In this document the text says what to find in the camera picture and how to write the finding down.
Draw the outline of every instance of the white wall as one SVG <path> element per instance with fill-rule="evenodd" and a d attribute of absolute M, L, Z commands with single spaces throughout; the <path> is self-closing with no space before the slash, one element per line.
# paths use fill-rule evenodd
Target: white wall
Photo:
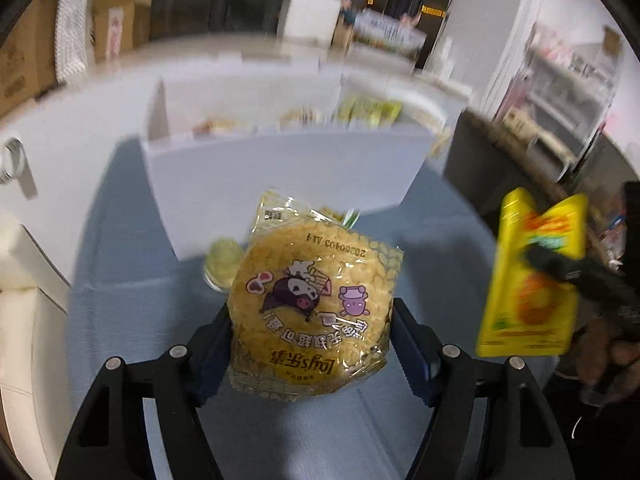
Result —
<path fill-rule="evenodd" d="M 599 42 L 603 25 L 617 28 L 600 0 L 543 0 L 538 19 L 569 43 Z"/>
<path fill-rule="evenodd" d="M 441 38 L 452 38 L 451 78 L 474 89 L 480 109 L 511 43 L 521 0 L 452 0 Z"/>
<path fill-rule="evenodd" d="M 529 37 L 531 27 L 538 18 L 541 4 L 542 0 L 520 0 L 520 7 L 515 16 L 511 35 L 507 40 L 502 58 L 484 92 L 484 97 L 480 96 L 477 102 L 478 108 L 489 117 L 493 117 L 498 111 L 513 75 L 522 65 L 525 40 Z"/>

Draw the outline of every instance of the clear plastic wrapper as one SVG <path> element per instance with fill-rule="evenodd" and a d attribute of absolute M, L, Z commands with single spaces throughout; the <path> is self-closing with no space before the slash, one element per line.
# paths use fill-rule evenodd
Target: clear plastic wrapper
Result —
<path fill-rule="evenodd" d="M 611 222 L 601 236 L 601 241 L 609 257 L 609 268 L 618 270 L 622 266 L 622 257 L 625 254 L 626 246 L 626 223 L 623 214 Z"/>
<path fill-rule="evenodd" d="M 267 193 L 227 302 L 233 386 L 295 400 L 382 368 L 402 257 Z"/>
<path fill-rule="evenodd" d="M 347 211 L 335 211 L 327 206 L 321 207 L 319 212 L 331 220 L 345 226 L 347 229 L 353 228 L 360 218 L 360 212 L 357 209 L 347 209 Z"/>

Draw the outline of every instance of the snack package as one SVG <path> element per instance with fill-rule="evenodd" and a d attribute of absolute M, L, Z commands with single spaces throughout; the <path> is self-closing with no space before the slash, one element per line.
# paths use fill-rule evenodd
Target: snack package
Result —
<path fill-rule="evenodd" d="M 402 256 L 268 192 L 227 300 L 233 386 L 295 400 L 382 368 Z"/>
<path fill-rule="evenodd" d="M 480 357 L 560 355 L 571 343 L 578 292 L 536 272 L 523 257 L 538 243 L 574 259 L 586 247 L 587 199 L 567 198 L 538 215 L 523 188 L 502 201 L 494 276 L 478 337 Z"/>
<path fill-rule="evenodd" d="M 313 126 L 321 124 L 323 120 L 322 113 L 311 107 L 303 106 L 301 108 L 293 108 L 280 118 L 281 128 L 296 128 L 299 126 Z"/>
<path fill-rule="evenodd" d="M 206 121 L 196 124 L 193 127 L 193 133 L 198 136 L 249 132 L 251 130 L 251 127 L 241 121 L 217 116 L 210 117 Z"/>
<path fill-rule="evenodd" d="M 381 101 L 359 96 L 344 101 L 338 108 L 337 120 L 347 124 L 366 124 L 371 128 L 391 126 L 402 111 L 400 101 Z"/>

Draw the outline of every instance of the cardboard box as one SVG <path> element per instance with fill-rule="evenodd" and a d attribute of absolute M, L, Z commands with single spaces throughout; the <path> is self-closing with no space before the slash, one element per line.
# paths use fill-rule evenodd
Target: cardboard box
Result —
<path fill-rule="evenodd" d="M 58 0 L 33 0 L 0 47 L 0 116 L 56 83 Z"/>
<path fill-rule="evenodd" d="M 110 60 L 149 41 L 151 0 L 95 0 L 95 60 Z"/>
<path fill-rule="evenodd" d="M 351 41 L 353 41 L 353 26 L 345 23 L 344 18 L 340 17 L 335 26 L 332 46 L 346 52 L 351 46 Z"/>

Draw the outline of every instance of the white box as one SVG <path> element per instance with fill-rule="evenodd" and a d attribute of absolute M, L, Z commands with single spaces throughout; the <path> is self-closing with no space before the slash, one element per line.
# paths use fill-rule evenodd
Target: white box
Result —
<path fill-rule="evenodd" d="M 357 92 L 340 70 L 297 73 L 295 66 L 165 81 L 142 144 L 178 259 L 204 254 L 221 236 L 246 241 L 267 189 L 337 210 L 370 212 L 402 202 L 435 140 L 405 114 L 379 130 L 277 126 L 292 108 L 311 106 L 330 115 L 341 98 Z M 258 127 L 217 137 L 190 133 L 210 115 Z"/>
<path fill-rule="evenodd" d="M 278 37 L 331 45 L 340 15 L 340 0 L 284 0 Z"/>

